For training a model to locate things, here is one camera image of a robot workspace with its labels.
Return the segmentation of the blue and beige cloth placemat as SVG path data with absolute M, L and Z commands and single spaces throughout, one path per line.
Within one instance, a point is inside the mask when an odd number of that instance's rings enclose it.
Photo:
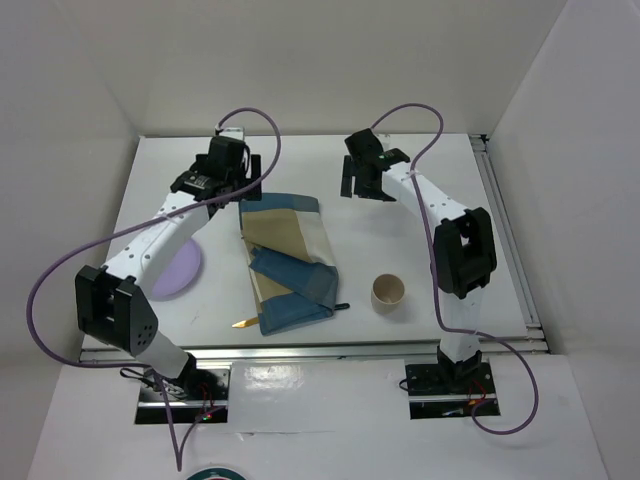
M 239 226 L 262 335 L 334 316 L 339 272 L 316 198 L 264 193 L 243 200 Z

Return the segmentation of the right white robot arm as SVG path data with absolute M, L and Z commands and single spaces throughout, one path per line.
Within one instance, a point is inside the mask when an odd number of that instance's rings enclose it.
M 476 374 L 482 354 L 477 336 L 485 287 L 497 267 L 489 213 L 452 199 L 411 167 L 409 156 L 386 150 L 372 130 L 345 140 L 341 195 L 397 201 L 428 221 L 444 334 L 437 349 L 436 379 L 448 392 L 460 391 Z

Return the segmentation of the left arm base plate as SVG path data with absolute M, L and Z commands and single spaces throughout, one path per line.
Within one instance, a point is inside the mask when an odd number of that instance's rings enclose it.
M 231 367 L 218 364 L 210 368 L 209 371 L 217 378 L 215 391 L 212 391 L 210 387 L 197 387 L 197 392 L 191 394 L 166 380 L 163 381 L 173 421 L 176 424 L 191 424 L 198 416 L 203 417 L 203 423 L 224 424 L 228 421 Z M 126 370 L 121 373 L 121 376 L 136 380 L 140 386 L 134 423 L 136 425 L 166 425 L 164 398 L 151 371 L 149 369 L 144 369 L 141 372 Z

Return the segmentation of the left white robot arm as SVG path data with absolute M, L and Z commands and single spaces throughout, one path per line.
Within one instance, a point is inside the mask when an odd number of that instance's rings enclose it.
M 221 391 L 219 380 L 160 332 L 149 297 L 179 250 L 231 202 L 231 193 L 260 197 L 251 185 L 260 175 L 261 159 L 251 153 L 243 130 L 217 132 L 208 151 L 171 184 L 154 225 L 103 266 L 85 266 L 75 277 L 79 329 L 150 367 L 176 399 L 212 397 Z

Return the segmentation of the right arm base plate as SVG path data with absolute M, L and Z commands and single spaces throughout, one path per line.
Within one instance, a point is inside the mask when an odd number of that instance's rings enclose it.
M 492 370 L 483 362 L 461 383 L 449 384 L 437 364 L 408 364 L 398 387 L 408 395 L 412 420 L 499 416 L 500 407 Z

